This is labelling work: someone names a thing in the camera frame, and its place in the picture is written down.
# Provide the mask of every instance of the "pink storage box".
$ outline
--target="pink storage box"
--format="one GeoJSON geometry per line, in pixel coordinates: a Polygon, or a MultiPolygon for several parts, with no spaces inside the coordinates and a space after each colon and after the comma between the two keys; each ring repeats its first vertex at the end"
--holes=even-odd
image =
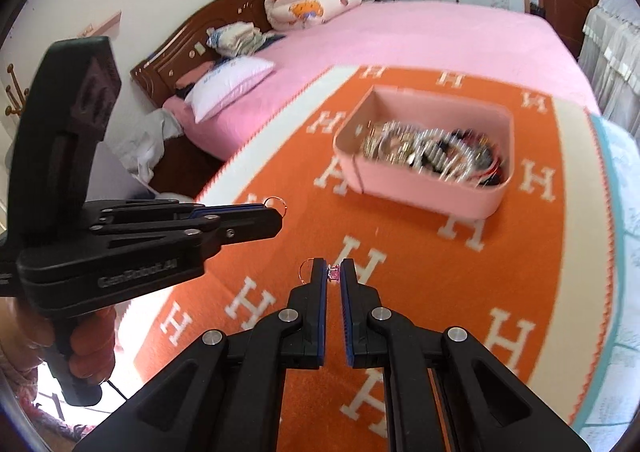
{"type": "Polygon", "coordinates": [[[453,215],[485,219],[493,214],[513,176],[513,116],[501,106],[465,97],[389,86],[374,86],[334,138],[342,174],[354,191],[453,215]],[[473,129],[500,147],[505,181],[495,187],[441,181],[360,154],[369,122],[400,122],[425,129],[473,129]]]}

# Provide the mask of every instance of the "orange rug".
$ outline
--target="orange rug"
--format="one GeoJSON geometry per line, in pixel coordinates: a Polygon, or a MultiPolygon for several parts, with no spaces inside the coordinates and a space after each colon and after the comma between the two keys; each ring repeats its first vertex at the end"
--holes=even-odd
{"type": "MultiPolygon", "coordinates": [[[[588,113],[578,106],[443,70],[334,68],[302,90],[199,198],[223,204],[281,197],[288,206],[283,230],[275,239],[225,247],[207,261],[206,275],[176,286],[136,368],[148,380],[203,331],[237,333],[283,308],[305,259],[352,257],[360,281],[377,288],[384,305],[436,331],[467,328],[571,421],[610,317],[605,183],[588,113]],[[348,190],[332,140],[374,85],[511,110],[514,176],[497,213],[467,222],[348,190]]],[[[278,450],[386,450],[382,376],[347,367],[335,285],[328,288],[326,347],[320,371],[287,372],[278,450]]]]}

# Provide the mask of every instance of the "human hand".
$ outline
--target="human hand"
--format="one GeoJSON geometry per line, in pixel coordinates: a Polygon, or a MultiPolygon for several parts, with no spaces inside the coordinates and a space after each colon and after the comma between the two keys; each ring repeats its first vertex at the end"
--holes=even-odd
{"type": "MultiPolygon", "coordinates": [[[[42,363],[42,348],[54,342],[52,323],[36,313],[26,301],[0,299],[0,342],[9,362],[22,372],[42,363]]],[[[113,306],[92,313],[74,329],[69,370],[91,384],[107,380],[115,367],[113,306]]]]}

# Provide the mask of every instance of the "folded clothes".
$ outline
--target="folded clothes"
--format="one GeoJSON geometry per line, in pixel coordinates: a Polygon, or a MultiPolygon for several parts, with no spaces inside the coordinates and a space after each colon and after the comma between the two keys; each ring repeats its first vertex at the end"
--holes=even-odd
{"type": "Polygon", "coordinates": [[[264,34],[253,23],[237,22],[207,30],[207,46],[224,57],[253,55],[264,44],[264,34]]]}

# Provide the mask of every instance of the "metal pivot screw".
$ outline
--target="metal pivot screw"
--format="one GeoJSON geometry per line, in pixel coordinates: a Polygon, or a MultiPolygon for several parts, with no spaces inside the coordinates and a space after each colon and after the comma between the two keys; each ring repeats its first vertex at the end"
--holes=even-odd
{"type": "Polygon", "coordinates": [[[222,333],[217,329],[210,329],[204,335],[202,335],[202,341],[207,346],[214,346],[216,344],[220,344],[222,341],[222,333]]]}
{"type": "Polygon", "coordinates": [[[371,316],[376,320],[389,320],[391,318],[391,310],[386,307],[375,307],[371,310],[371,316]]]}
{"type": "Polygon", "coordinates": [[[278,313],[278,318],[283,322],[293,322],[298,318],[298,312],[295,309],[286,307],[280,313],[278,313]]]}
{"type": "Polygon", "coordinates": [[[447,331],[447,336],[453,340],[453,342],[464,342],[468,335],[462,327],[452,327],[447,331]]]}

